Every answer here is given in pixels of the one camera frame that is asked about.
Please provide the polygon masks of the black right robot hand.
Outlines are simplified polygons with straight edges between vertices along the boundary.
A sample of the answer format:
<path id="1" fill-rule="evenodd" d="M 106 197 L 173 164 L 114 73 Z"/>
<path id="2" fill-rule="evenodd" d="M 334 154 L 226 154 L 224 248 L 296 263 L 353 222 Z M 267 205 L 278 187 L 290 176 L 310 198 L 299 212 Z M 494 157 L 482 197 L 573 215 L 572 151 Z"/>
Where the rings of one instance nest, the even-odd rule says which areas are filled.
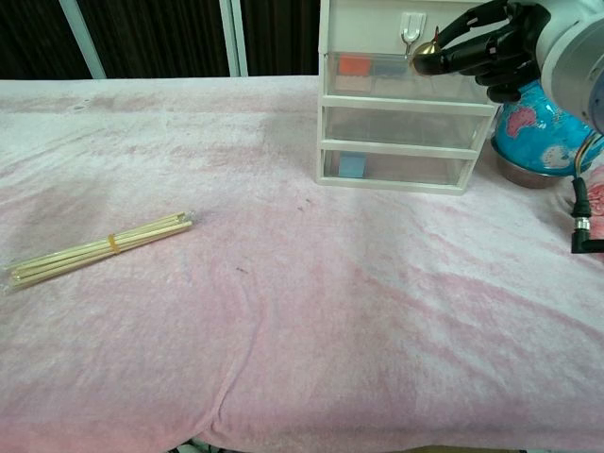
<path id="1" fill-rule="evenodd" d="M 489 1 L 437 32 L 436 51 L 414 56 L 411 64 L 423 76 L 472 76 L 491 101 L 515 103 L 520 89 L 541 74 L 536 47 L 550 19 L 536 3 Z"/>

